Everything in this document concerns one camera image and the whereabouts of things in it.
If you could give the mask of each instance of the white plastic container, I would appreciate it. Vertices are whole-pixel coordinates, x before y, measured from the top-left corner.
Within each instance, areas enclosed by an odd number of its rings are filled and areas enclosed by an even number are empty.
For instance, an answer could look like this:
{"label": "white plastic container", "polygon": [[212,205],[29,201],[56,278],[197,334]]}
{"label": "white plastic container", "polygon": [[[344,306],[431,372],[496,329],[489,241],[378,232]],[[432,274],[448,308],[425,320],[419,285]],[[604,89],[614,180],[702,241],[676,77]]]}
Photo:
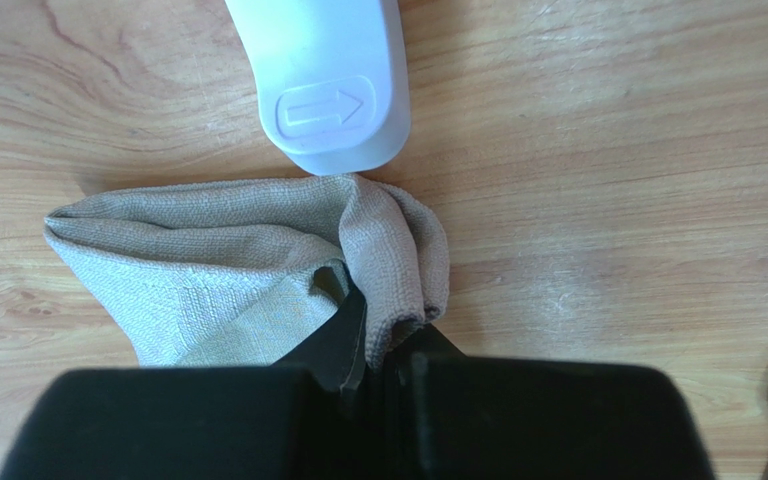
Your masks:
{"label": "white plastic container", "polygon": [[225,0],[269,139],[315,175],[389,162],[411,128],[397,0]]}

